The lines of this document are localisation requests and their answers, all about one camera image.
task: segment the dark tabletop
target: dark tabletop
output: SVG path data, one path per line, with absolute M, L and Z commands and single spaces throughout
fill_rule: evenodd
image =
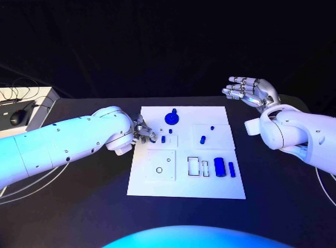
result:
M 292 102 L 305 110 L 298 99 Z M 272 151 L 259 135 L 247 136 L 243 122 L 259 117 L 252 107 L 224 97 L 60 99 L 44 125 L 110 105 L 126 114 L 139 113 L 140 106 L 226 107 L 246 200 L 126 196 L 132 151 L 116 156 L 102 147 L 35 194 L 0 206 L 0 247 L 100 247 L 169 225 L 228 228 L 296 247 L 336 247 L 336 207 L 315 170 L 292 155 Z M 327 173 L 319 175 L 336 201 L 336 183 Z

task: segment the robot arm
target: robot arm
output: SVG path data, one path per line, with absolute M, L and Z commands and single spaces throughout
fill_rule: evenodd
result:
M 114 106 L 0 139 L 0 189 L 34 174 L 73 162 L 104 145 L 116 155 L 138 138 L 155 139 L 142 117 L 130 120 Z
M 249 135 L 260 134 L 267 147 L 295 155 L 306 164 L 336 175 L 336 118 L 306 114 L 280 104 L 266 80 L 230 77 L 221 92 L 262 113 L 244 122 Z

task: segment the blue object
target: blue object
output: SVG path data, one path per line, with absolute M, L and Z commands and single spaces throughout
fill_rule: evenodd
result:
M 201 137 L 200 137 L 200 141 L 198 141 L 198 143 L 200 143 L 200 144 L 204 144 L 204 140 L 205 140 L 205 137 L 204 137 L 204 136 L 201 136 Z
M 207 247 L 288 248 L 289 246 L 241 231 L 208 226 L 165 226 L 125 236 L 103 248 Z
M 233 163 L 231 162 L 228 162 L 228 173 L 230 173 L 230 177 L 236 177 L 234 168 L 233 168 Z
M 178 122 L 178 115 L 175 113 L 175 109 L 172 108 L 171 113 L 165 115 L 165 123 L 168 125 L 174 125 Z
M 224 169 L 223 158 L 214 158 L 213 162 L 214 162 L 215 177 L 224 177 L 226 169 Z

